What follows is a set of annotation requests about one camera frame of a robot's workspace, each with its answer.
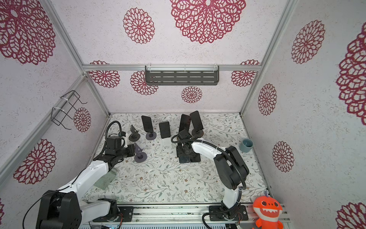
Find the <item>black phone stand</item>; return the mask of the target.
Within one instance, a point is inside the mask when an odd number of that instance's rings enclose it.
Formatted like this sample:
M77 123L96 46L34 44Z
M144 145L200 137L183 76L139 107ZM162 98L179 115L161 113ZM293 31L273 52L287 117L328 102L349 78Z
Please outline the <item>black phone stand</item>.
M129 141L131 141L131 142L137 142L140 139L140 137L141 137L141 135L139 134L138 130L133 125L131 125L130 132L131 132L131 134L128 137L129 138Z

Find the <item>grey phone stand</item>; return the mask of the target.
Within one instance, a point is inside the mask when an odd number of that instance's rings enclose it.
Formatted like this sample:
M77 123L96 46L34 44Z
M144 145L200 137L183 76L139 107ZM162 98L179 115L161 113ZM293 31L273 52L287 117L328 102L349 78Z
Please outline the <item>grey phone stand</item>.
M147 154L145 152L143 152L143 149L140 148L136 143L134 143L133 145L134 145L134 152L135 152L135 156L134 156L135 162L136 163L145 162L147 159Z

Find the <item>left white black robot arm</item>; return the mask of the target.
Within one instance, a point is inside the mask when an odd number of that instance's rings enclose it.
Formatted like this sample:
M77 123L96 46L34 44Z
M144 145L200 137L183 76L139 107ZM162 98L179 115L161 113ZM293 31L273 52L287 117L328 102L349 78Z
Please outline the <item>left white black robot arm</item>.
M134 157L135 146L125 145L124 138L107 138L103 154L93 159L90 165L76 178L56 191L47 191L41 199L36 222L37 229L77 229L92 220L116 220L120 217L117 202L102 198L93 203L82 203L84 194L115 165L127 157Z

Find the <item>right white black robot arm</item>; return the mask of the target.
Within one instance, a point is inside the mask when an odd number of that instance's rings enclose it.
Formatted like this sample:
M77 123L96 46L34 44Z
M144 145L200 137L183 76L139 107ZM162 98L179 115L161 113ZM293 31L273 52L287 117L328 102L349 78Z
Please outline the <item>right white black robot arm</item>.
M247 188L246 178L249 168L234 146L219 147L203 138L193 137L186 130L171 138L177 144L177 157L183 157L188 163L197 162L199 156L213 161L219 179L225 187L221 205L224 212L237 210L241 202L242 192Z

